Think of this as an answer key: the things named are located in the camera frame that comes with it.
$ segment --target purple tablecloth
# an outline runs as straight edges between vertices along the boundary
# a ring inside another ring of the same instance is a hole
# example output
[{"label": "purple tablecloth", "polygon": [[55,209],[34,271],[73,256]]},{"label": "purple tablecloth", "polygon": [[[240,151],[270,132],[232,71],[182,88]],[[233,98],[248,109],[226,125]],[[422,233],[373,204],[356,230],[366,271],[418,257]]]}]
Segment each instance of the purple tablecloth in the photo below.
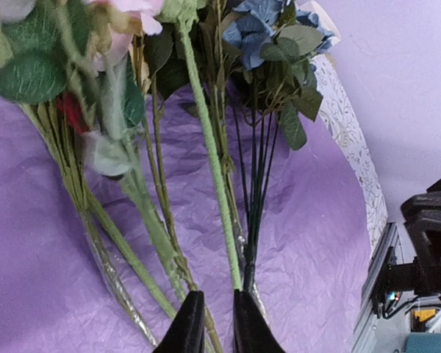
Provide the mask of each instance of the purple tablecloth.
[{"label": "purple tablecloth", "polygon": [[[162,122],[168,190],[179,242],[205,292],[224,351],[231,352],[233,295],[212,177],[199,122],[178,108],[189,99],[186,90],[173,97]],[[349,352],[370,251],[365,203],[351,167],[320,119],[304,120],[304,125],[309,142],[302,150],[289,153],[283,141],[278,145],[257,282],[273,332],[287,352]],[[91,177],[90,184],[101,200],[111,202],[108,210],[117,225],[168,289],[137,212],[112,182]],[[160,339],[169,320],[120,255],[115,261]],[[169,298],[174,298],[171,290]],[[39,134],[16,106],[0,99],[4,352],[139,353],[151,348],[105,288]]]}]

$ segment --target red flower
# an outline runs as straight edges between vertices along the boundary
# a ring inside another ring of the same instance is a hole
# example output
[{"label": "red flower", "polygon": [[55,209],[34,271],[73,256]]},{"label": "red flower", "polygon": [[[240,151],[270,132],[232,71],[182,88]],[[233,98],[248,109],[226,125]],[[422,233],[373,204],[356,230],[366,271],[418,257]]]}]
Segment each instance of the red flower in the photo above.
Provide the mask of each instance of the red flower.
[{"label": "red flower", "polygon": [[82,108],[77,97],[70,92],[64,92],[56,99],[57,109],[65,116],[65,121],[77,134],[83,135],[89,132],[87,124],[83,119]]}]

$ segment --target teal object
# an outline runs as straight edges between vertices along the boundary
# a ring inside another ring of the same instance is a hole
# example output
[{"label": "teal object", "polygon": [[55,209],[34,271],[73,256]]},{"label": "teal object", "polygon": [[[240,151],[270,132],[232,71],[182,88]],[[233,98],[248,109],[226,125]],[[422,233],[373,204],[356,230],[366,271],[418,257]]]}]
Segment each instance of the teal object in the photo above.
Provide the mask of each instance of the teal object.
[{"label": "teal object", "polygon": [[441,333],[411,333],[405,353],[441,353]]}]

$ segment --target patterned fabric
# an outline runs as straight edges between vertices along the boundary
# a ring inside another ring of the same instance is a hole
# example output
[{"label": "patterned fabric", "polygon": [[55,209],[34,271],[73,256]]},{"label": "patterned fabric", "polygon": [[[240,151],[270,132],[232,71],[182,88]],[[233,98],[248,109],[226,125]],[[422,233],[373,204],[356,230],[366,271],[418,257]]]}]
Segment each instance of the patterned fabric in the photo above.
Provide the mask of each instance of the patterned fabric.
[{"label": "patterned fabric", "polygon": [[337,72],[324,55],[316,56],[314,64],[318,89],[323,94],[319,115],[348,159],[365,196],[372,254],[387,223],[384,194],[365,137]]}]

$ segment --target purple wall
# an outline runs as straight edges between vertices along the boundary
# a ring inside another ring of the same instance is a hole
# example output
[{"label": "purple wall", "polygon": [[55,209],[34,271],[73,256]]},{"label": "purple wall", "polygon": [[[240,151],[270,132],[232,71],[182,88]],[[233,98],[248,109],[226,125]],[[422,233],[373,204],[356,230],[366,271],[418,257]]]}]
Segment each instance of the purple wall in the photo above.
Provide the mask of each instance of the purple wall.
[{"label": "purple wall", "polygon": [[317,0],[390,212],[441,177],[441,0]]}]

